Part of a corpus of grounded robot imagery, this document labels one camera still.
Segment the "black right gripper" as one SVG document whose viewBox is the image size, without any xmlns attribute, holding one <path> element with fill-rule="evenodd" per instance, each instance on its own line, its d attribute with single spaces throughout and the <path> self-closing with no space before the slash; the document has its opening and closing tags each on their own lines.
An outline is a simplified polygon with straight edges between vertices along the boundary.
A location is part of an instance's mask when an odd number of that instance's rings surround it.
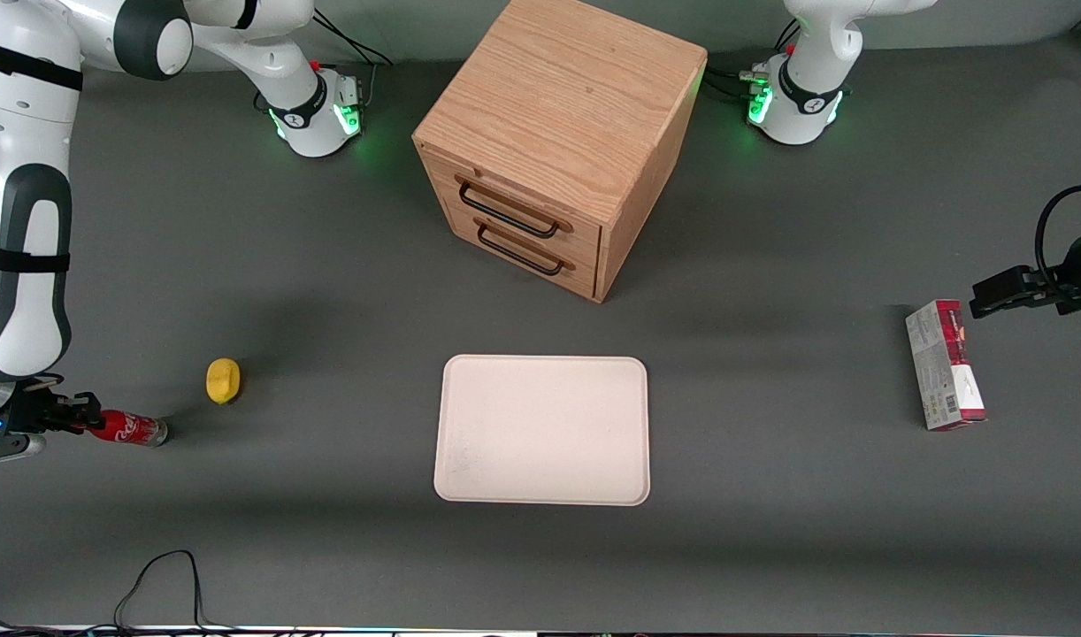
<svg viewBox="0 0 1081 637">
<path fill-rule="evenodd" d="M 0 382 L 0 463 L 31 457 L 43 451 L 46 440 L 42 435 L 52 428 L 46 417 L 57 403 L 52 388 L 59 386 L 63 380 L 63 376 L 32 376 Z M 101 415 L 103 411 L 103 404 L 92 392 L 62 396 L 62 404 L 74 415 Z M 105 420 L 64 420 L 58 430 L 99 436 L 105 430 Z"/>
</svg>

